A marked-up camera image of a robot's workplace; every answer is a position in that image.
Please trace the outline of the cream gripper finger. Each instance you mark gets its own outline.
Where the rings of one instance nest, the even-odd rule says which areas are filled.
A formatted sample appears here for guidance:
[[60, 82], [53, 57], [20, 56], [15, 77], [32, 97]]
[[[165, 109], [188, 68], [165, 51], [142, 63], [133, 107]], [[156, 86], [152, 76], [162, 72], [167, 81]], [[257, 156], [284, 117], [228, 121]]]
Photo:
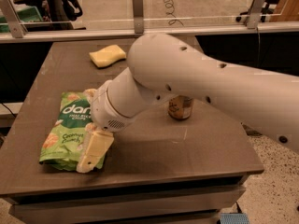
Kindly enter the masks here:
[[77, 164], [78, 173], [89, 173], [106, 155], [114, 142], [113, 133], [105, 130], [88, 132]]
[[95, 92], [96, 92], [96, 89], [87, 89], [83, 92], [84, 96], [86, 97], [86, 99], [89, 103], [93, 100]]

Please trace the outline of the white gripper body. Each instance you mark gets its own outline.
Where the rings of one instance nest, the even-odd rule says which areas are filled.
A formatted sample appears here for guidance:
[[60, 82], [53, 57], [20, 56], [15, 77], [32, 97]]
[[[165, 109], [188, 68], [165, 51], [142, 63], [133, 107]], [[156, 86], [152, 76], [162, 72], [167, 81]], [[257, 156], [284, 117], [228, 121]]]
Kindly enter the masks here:
[[135, 119], [121, 115], [111, 104], [108, 98], [108, 86], [111, 80], [106, 81], [94, 93], [90, 101], [93, 123], [102, 130], [117, 133], [131, 125]]

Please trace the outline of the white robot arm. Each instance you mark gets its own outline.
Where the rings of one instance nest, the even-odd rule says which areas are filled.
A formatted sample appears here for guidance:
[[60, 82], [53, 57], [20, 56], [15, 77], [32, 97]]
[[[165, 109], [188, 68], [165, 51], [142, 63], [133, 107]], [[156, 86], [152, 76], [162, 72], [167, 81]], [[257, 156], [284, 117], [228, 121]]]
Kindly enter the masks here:
[[223, 63], [165, 34], [142, 35], [128, 67], [90, 100], [96, 130], [83, 143], [77, 171], [90, 172], [136, 116], [182, 95], [210, 103], [254, 130], [299, 149], [299, 80], [295, 76]]

